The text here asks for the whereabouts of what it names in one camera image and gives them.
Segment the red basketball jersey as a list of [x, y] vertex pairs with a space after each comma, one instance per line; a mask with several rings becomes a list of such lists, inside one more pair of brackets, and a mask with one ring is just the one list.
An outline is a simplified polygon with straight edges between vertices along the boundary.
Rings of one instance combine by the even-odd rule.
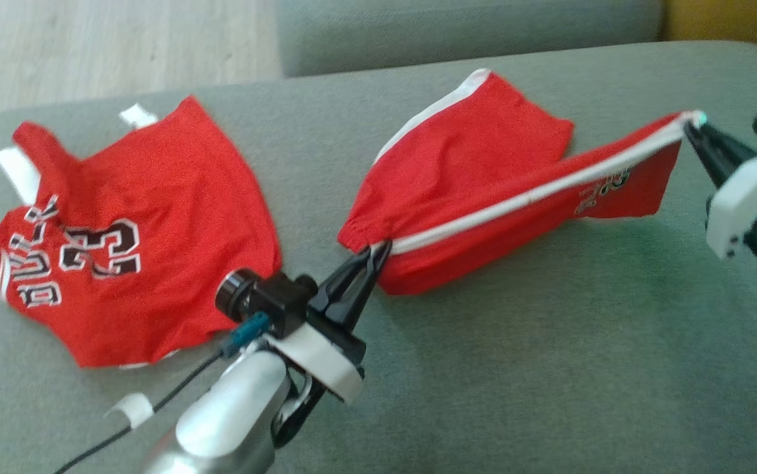
[[0, 222], [0, 300], [82, 368], [154, 364], [233, 329], [218, 285], [282, 266], [252, 169], [195, 97], [122, 117], [132, 131], [88, 158], [30, 121], [0, 150], [22, 201]]

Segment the yellow sofa backrest cushion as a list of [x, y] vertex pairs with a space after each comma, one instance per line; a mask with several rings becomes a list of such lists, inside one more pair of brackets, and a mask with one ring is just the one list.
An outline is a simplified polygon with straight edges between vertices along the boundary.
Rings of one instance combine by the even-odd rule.
[[660, 36], [757, 45], [757, 0], [664, 0]]

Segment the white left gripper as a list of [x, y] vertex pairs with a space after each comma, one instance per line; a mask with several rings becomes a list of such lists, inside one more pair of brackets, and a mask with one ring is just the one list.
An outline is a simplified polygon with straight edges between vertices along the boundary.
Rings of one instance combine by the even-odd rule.
[[[352, 332], [391, 252], [391, 241], [384, 240], [347, 258], [319, 286], [316, 311], [324, 316], [336, 316], [336, 323]], [[351, 405], [361, 395], [360, 366], [349, 360], [340, 345], [333, 343], [311, 322], [304, 322], [281, 339], [265, 335], [265, 342], [285, 360], [287, 369], [293, 368], [303, 375], [303, 384], [297, 386], [290, 372], [286, 372], [290, 387], [271, 425], [276, 449], [296, 437], [325, 393], [331, 393], [346, 405]]]

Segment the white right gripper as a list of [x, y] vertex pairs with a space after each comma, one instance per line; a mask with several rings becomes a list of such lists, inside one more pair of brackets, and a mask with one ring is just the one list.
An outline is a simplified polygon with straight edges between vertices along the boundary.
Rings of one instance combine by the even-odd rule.
[[708, 246], [722, 260], [741, 245], [757, 257], [757, 151], [707, 122], [686, 123], [685, 137], [718, 188], [708, 207]]

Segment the grey sofa seat cushion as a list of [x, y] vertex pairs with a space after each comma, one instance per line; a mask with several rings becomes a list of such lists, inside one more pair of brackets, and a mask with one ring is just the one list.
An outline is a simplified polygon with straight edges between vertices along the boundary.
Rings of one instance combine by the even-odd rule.
[[274, 0], [286, 77], [652, 42], [664, 0]]

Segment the red shorts with white stripe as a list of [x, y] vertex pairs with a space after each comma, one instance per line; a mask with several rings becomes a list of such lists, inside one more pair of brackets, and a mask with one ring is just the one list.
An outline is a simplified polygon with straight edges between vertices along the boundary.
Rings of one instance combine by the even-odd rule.
[[569, 220], [656, 214], [685, 127], [705, 122], [677, 112], [568, 157], [573, 123], [480, 68], [384, 144], [338, 240], [352, 251], [390, 241], [381, 288], [426, 293]]

